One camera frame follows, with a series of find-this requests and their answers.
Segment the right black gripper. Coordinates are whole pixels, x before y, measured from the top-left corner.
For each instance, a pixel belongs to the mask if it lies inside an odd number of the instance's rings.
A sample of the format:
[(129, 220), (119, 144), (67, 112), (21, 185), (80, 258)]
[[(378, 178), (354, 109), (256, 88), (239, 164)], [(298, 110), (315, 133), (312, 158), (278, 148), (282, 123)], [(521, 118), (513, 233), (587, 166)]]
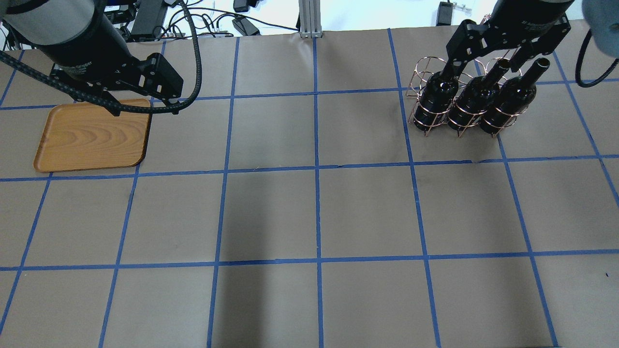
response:
[(482, 24), (463, 20), (447, 42), (445, 77), (455, 79), (482, 50), (515, 48), (509, 60), (511, 72), (537, 55), (550, 55), (571, 30), (561, 17), (572, 0), (498, 0), (489, 19)]

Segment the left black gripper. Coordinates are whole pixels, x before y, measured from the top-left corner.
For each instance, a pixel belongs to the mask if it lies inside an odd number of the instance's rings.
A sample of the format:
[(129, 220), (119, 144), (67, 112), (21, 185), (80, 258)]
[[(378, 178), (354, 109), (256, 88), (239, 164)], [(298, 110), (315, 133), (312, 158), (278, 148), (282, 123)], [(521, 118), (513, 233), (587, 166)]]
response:
[[(29, 41), (76, 81), (132, 92), (138, 83), (139, 93), (159, 99), (169, 113), (180, 111), (181, 75), (161, 53), (139, 62), (104, 14), (31, 14)], [(73, 99), (121, 114), (118, 100), (102, 89), (77, 89)]]

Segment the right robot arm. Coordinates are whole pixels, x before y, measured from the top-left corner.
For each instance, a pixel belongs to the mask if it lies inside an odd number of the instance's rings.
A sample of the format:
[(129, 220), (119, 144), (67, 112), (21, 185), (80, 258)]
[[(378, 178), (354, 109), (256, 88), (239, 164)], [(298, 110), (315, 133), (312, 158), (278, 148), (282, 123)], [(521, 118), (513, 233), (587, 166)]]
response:
[[(538, 55), (551, 54), (571, 29), (566, 11), (571, 0), (499, 0), (489, 20), (477, 24), (464, 20), (446, 46), (442, 75), (460, 76), (473, 60), (502, 49), (514, 49), (513, 72)], [(582, 14), (598, 49), (618, 57), (619, 3), (616, 0), (584, 0)]]

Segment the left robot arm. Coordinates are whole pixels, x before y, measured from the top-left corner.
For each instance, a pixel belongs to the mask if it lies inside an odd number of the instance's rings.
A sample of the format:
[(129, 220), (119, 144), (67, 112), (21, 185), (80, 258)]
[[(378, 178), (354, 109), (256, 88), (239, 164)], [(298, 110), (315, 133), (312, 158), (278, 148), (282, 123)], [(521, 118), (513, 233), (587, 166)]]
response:
[(192, 94), (179, 101), (183, 78), (160, 53), (134, 57), (126, 40), (105, 15), (104, 0), (3, 0), (1, 19), (40, 49), (56, 67), (46, 75), (6, 53), (1, 61), (53, 89), (106, 109), (173, 113), (195, 101), (201, 83), (199, 45), (194, 42), (198, 77)]

